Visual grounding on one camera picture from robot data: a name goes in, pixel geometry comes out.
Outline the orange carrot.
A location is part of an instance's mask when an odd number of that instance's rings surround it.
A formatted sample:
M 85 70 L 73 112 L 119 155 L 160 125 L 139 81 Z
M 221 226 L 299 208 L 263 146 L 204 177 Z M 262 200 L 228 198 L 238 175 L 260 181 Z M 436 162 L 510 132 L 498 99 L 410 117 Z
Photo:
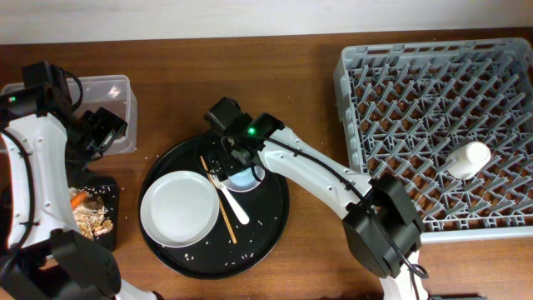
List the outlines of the orange carrot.
M 86 200 L 87 198 L 87 193 L 86 192 L 80 192 L 78 194 L 76 194 L 71 200 L 70 200 L 70 204 L 71 204 L 71 208 L 72 210 L 75 210 L 78 206 L 80 206 L 81 204 L 84 203 L 84 201 Z

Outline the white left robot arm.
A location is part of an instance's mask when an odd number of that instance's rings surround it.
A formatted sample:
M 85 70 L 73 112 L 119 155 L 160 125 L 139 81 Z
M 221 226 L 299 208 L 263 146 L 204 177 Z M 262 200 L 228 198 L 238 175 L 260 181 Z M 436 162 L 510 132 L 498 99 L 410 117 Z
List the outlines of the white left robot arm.
M 126 136 L 127 122 L 104 107 L 77 117 L 71 75 L 34 63 L 22 68 L 22 90 L 1 97 L 12 187 L 1 287 L 16 299 L 158 299 L 123 279 L 112 252 L 75 220 L 69 185 Z

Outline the white ceramic cup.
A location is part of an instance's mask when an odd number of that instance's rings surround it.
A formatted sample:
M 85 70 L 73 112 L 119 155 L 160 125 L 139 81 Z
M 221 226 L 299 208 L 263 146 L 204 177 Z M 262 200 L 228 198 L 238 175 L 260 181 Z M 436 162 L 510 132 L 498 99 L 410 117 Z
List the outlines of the white ceramic cup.
M 446 158 L 447 172 L 454 178 L 469 180 L 491 160 L 491 150 L 483 142 L 469 142 Z

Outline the rice and food scraps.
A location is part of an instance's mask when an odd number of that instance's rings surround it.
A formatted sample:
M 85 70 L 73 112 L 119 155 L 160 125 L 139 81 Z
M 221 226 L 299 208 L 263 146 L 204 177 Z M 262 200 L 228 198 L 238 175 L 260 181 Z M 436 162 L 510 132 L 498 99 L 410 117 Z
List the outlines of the rice and food scraps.
M 70 200 L 78 193 L 87 193 L 83 204 L 72 210 L 75 223 L 80 233 L 88 239 L 99 239 L 113 230 L 114 223 L 110 218 L 110 209 L 106 206 L 103 194 L 95 188 L 69 188 Z

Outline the large white plate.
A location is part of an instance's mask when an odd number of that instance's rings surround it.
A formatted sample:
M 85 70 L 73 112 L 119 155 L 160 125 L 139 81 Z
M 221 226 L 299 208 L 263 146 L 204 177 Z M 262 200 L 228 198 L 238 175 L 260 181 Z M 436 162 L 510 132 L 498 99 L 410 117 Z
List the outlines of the large white plate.
M 191 171 L 170 172 L 152 183 L 142 197 L 140 219 L 144 232 L 168 248 L 201 241 L 215 226 L 220 212 L 217 190 Z

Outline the wooden chopstick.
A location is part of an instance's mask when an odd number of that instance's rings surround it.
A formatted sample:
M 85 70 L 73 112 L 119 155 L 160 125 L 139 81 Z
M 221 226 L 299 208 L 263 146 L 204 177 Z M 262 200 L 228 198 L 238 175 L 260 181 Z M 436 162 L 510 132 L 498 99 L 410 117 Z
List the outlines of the wooden chopstick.
M 214 187 L 215 189 L 217 189 L 217 188 L 215 187 L 215 183 L 214 183 L 214 181 L 213 181 L 212 175 L 209 173 L 209 169 L 208 169 L 207 164 L 205 163 L 205 160 L 204 160 L 204 158 L 203 158 L 202 155 L 200 155 L 200 161 L 201 161 L 201 163 L 202 163 L 202 166 L 203 166 L 204 171 L 205 171 L 206 174 L 207 174 L 207 178 L 208 178 L 209 182 L 213 185 L 213 187 Z M 226 213 L 225 208 L 224 208 L 224 206 L 223 206 L 223 204 L 222 204 L 222 199 L 221 199 L 220 197 L 218 197 L 218 198 L 219 198 L 220 212 L 222 213 L 222 218 L 223 218 L 224 223 L 225 223 L 225 225 L 226 225 L 226 227 L 227 227 L 227 230 L 228 230 L 228 233 L 229 233 L 230 238 L 231 238 L 231 240 L 232 240 L 232 243 L 233 243 L 233 244 L 237 244 L 237 238 L 236 238 L 236 236 L 235 236 L 235 233 L 234 233 L 233 230 L 232 230 L 232 225 L 230 224 L 229 219 L 228 219 L 228 217 L 227 217 L 227 213 Z

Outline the light blue cup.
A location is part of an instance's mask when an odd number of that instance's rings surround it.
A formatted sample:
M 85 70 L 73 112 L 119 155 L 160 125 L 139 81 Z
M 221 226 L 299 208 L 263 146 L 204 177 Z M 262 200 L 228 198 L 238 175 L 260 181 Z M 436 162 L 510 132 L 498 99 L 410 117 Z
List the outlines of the light blue cup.
M 235 189 L 254 188 L 259 183 L 259 171 L 257 167 L 250 167 L 228 178 L 228 183 Z

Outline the small grey bowl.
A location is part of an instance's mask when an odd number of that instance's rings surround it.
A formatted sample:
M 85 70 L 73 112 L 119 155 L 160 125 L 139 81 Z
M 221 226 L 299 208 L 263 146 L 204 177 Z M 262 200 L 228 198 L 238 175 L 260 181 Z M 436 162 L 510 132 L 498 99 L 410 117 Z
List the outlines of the small grey bowl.
M 257 188 L 266 176 L 266 171 L 259 167 L 249 167 L 222 181 L 228 190 L 236 193 L 248 193 Z

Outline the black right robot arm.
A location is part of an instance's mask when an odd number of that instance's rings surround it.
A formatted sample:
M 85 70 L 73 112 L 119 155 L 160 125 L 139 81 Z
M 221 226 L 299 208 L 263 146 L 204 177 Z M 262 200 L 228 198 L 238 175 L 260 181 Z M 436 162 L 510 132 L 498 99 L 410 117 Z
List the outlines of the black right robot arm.
M 224 97 L 205 117 L 234 174 L 258 166 L 292 180 L 340 219 L 351 255 L 380 280 L 386 299 L 427 299 L 419 263 L 425 226 L 401 180 L 357 172 L 303 142 L 271 114 L 257 118 Z

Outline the white plastic fork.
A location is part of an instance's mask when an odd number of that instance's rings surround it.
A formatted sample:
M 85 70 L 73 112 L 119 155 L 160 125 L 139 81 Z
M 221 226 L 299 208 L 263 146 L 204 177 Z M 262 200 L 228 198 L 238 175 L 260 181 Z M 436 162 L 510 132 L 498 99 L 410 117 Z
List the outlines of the white plastic fork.
M 250 222 L 248 214 L 244 211 L 242 206 L 237 202 L 237 200 L 232 196 L 230 191 L 224 186 L 219 180 L 218 177 L 214 174 L 209 174 L 216 188 L 222 191 L 222 194 L 225 196 L 227 202 L 229 203 L 232 211 L 234 212 L 237 220 L 242 225 L 247 225 Z

